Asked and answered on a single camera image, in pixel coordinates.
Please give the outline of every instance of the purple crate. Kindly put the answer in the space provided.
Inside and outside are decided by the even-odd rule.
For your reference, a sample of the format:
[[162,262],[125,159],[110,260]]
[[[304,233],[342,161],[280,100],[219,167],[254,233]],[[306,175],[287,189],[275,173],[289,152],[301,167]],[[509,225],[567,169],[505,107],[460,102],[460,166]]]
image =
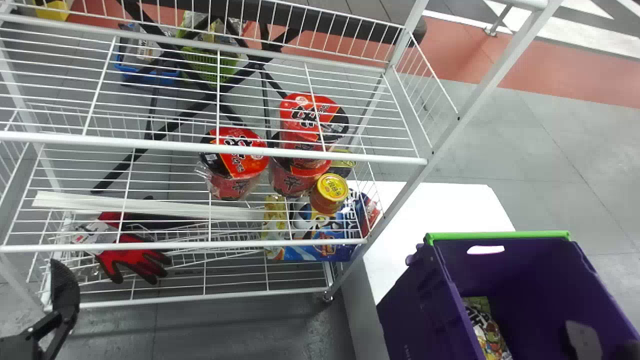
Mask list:
[[[505,250],[467,254],[473,245]],[[567,320],[594,328],[604,360],[640,340],[580,247],[566,238],[441,240],[410,260],[378,304],[391,360],[484,360],[461,299],[471,296],[488,297],[516,360],[569,359]]]

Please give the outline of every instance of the red glove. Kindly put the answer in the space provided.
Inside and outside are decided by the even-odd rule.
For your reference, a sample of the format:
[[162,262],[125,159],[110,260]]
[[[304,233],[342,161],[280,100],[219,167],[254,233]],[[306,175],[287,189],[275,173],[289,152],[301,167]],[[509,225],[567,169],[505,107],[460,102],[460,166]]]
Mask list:
[[[110,226],[120,228],[120,214],[117,213],[117,220],[115,220],[116,213],[102,213],[98,217]],[[121,234],[120,243],[142,243],[144,239],[135,236],[133,234]],[[158,250],[107,250],[101,254],[95,256],[96,260],[102,266],[104,273],[116,284],[122,284],[123,278],[120,270],[116,264],[126,266],[133,272],[138,274],[149,284],[157,284],[158,277],[166,277],[166,270],[159,265],[171,265],[171,259]]]

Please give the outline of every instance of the blue basket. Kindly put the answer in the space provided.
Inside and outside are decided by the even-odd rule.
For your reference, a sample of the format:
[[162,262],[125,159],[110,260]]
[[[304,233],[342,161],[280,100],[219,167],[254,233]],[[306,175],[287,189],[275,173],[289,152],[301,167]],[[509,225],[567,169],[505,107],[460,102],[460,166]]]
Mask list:
[[[156,84],[159,81],[160,85],[173,85],[175,82],[175,79],[169,79],[169,78],[177,78],[178,75],[180,75],[179,70],[174,70],[174,71],[167,70],[167,71],[161,72],[161,76],[167,76],[169,78],[158,79],[158,78],[155,78],[154,76],[148,76],[148,75],[137,76],[136,74],[138,73],[138,71],[140,71],[140,69],[127,66],[127,65],[122,65],[122,58],[123,58],[122,54],[117,54],[116,61],[114,62],[113,66],[115,66],[116,69],[123,72],[122,79],[124,81],[131,81],[133,78],[137,78],[133,82],[144,83],[144,84]],[[155,74],[156,74],[155,70],[149,73],[149,75],[155,75]]]

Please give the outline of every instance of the crate handle hole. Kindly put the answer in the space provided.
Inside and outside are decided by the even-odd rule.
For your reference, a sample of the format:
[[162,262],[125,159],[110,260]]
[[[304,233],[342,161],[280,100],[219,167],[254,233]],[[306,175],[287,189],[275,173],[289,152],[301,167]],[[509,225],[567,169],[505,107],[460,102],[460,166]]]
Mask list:
[[469,255],[487,255],[497,254],[504,251],[504,246],[487,246],[487,245],[474,245],[467,250]]

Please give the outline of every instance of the wire basket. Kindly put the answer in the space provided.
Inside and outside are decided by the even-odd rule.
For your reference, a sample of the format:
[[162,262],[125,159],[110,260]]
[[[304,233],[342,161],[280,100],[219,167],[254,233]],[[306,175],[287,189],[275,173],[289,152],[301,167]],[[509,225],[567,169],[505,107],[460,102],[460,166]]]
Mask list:
[[211,83],[218,82],[218,68],[220,68],[220,83],[227,81],[229,76],[236,72],[236,64],[238,63],[238,54],[220,52],[220,62],[222,66],[218,66],[218,58],[216,54],[203,49],[185,46],[182,48],[185,52],[183,57],[189,62],[193,70]]

